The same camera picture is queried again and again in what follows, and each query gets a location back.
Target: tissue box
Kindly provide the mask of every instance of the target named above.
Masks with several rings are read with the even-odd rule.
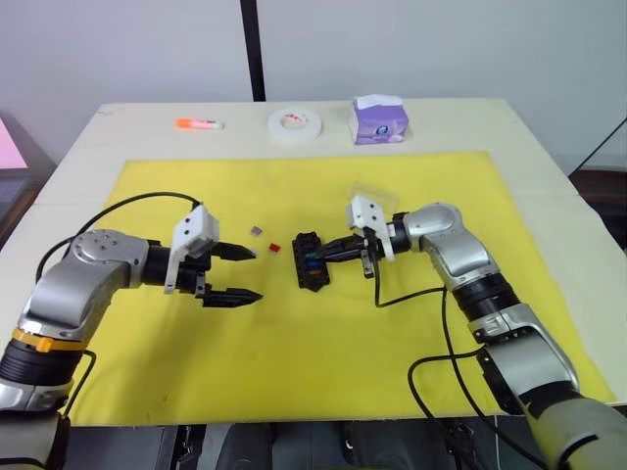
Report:
[[[398,96],[367,95],[353,101],[349,127],[358,145],[403,142],[409,123]]]

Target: marker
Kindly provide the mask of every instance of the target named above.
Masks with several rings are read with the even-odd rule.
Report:
[[[182,117],[176,120],[179,129],[222,129],[224,124],[219,120],[190,119]]]

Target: pink object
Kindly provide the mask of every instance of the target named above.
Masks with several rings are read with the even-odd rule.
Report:
[[[4,122],[0,119],[0,169],[27,167]]]

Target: white tape roll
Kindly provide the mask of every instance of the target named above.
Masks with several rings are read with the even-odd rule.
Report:
[[[315,139],[322,131],[322,119],[312,110],[285,108],[267,119],[267,130],[281,144],[298,144]]]

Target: orange ring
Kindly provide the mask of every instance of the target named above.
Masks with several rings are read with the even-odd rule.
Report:
[[[33,346],[39,353],[48,353],[50,351],[83,351],[87,348],[86,342],[56,340],[47,336],[38,336],[20,328],[13,330],[13,339],[29,346]]]

